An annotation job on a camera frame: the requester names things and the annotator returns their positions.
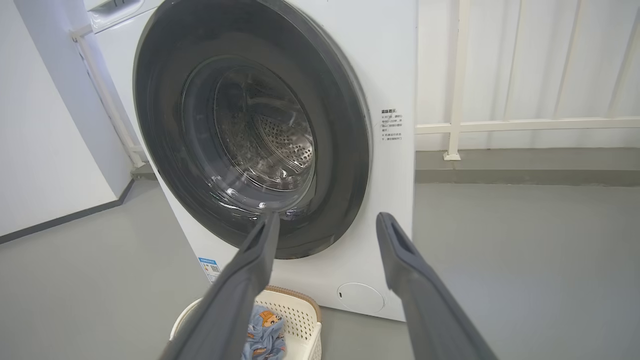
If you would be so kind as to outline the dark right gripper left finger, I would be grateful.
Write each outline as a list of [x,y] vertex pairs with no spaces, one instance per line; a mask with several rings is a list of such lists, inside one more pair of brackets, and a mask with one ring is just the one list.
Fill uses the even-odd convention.
[[280,223],[277,212],[258,219],[161,360],[240,360],[254,301],[270,282]]

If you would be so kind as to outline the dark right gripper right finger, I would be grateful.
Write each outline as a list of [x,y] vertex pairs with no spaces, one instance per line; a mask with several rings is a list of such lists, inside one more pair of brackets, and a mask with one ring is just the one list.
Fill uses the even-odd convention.
[[387,287],[400,298],[416,360],[494,360],[496,354],[394,216],[375,219]]

